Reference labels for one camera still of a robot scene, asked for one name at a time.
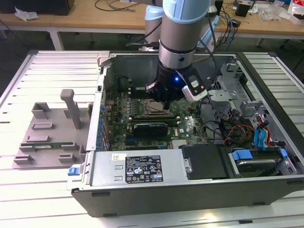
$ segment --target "wooden desk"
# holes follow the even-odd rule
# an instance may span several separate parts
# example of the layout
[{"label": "wooden desk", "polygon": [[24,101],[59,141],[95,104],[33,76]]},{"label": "wooden desk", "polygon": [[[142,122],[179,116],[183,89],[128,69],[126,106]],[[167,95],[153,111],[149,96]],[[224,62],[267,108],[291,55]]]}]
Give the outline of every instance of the wooden desk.
[{"label": "wooden desk", "polygon": [[[50,22],[57,27],[84,27],[84,28],[111,28],[111,29],[141,29],[145,28],[144,16],[146,5],[139,4],[130,11],[102,11],[94,4],[96,0],[75,0],[73,9],[68,16],[55,16]],[[116,7],[126,7],[129,3],[116,2]],[[106,0],[101,0],[97,4],[102,9],[111,8],[106,4]]]},{"label": "wooden desk", "polygon": [[[224,7],[232,0],[224,0]],[[146,5],[133,7],[136,12],[102,11],[94,6],[95,0],[75,0],[73,9],[68,16],[39,15],[39,19],[24,22],[13,14],[0,14],[12,30],[47,31],[51,34],[56,50],[64,50],[59,32],[89,32],[89,33],[130,33],[143,34],[145,29]],[[114,3],[117,7],[125,7],[130,3]],[[106,0],[100,0],[98,7],[110,9]],[[235,16],[235,11],[229,8],[226,12],[236,20],[242,22],[238,28],[237,37],[246,38],[281,38],[304,39],[304,26],[295,25],[289,20],[262,21],[257,14],[247,17]],[[226,30],[226,24],[221,21],[216,29],[217,35]]]},{"label": "wooden desk", "polygon": [[[238,17],[235,16],[235,10],[230,9],[232,6],[227,6],[227,3],[233,2],[232,0],[224,0],[224,8],[226,13],[230,15],[232,19],[241,21],[241,25],[237,30],[237,34],[264,34],[267,36],[271,35],[288,35],[288,36],[303,36],[304,37],[304,26],[303,25],[295,25],[291,21],[281,18],[280,21],[272,20],[272,21],[262,21],[259,18],[257,13],[248,13],[247,16]],[[218,25],[217,32],[225,32],[226,31],[226,23],[222,22]]]}]

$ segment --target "label sticker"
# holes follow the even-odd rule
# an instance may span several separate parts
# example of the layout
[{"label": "label sticker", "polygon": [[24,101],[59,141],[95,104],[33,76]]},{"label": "label sticker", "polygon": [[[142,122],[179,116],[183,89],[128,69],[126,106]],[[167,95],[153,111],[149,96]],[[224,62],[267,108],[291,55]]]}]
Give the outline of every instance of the label sticker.
[{"label": "label sticker", "polygon": [[112,160],[125,160],[127,154],[126,153],[112,153]]},{"label": "label sticker", "polygon": [[159,155],[125,157],[125,181],[128,184],[163,181]]},{"label": "label sticker", "polygon": [[52,146],[33,146],[35,149],[52,149]]}]

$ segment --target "black device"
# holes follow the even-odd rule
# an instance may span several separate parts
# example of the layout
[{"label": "black device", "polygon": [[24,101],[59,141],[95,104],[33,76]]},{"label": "black device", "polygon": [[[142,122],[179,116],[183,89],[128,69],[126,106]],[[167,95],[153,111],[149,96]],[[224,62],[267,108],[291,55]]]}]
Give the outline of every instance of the black device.
[{"label": "black device", "polygon": [[240,16],[240,17],[246,17],[248,10],[250,10],[251,8],[251,4],[242,4],[240,3],[237,6],[237,10],[236,10],[236,16]]},{"label": "black device", "polygon": [[37,12],[66,16],[75,0],[0,0],[0,13],[14,13],[15,6],[26,12]]},{"label": "black device", "polygon": [[235,28],[238,28],[241,25],[241,22],[235,19],[231,20],[231,22],[232,22],[232,26]]}]

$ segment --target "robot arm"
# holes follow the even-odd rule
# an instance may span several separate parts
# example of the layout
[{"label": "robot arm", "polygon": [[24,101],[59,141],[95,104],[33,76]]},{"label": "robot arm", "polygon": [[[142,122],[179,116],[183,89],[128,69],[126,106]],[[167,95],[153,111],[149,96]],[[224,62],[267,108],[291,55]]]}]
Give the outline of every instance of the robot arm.
[{"label": "robot arm", "polygon": [[[156,5],[157,0],[137,2]],[[183,98],[194,102],[207,96],[202,79],[192,66],[204,18],[214,0],[163,0],[159,63],[154,82],[146,92],[154,100],[170,103]]]}]

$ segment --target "black plastic cover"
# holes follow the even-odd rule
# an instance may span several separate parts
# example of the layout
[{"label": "black plastic cover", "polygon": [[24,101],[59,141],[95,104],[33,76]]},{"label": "black plastic cover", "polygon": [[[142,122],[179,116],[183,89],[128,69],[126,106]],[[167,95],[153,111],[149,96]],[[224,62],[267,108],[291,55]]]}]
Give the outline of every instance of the black plastic cover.
[{"label": "black plastic cover", "polygon": [[190,161],[192,169],[191,173],[187,173],[188,179],[230,178],[220,148],[221,146],[214,144],[181,146],[183,158]]}]

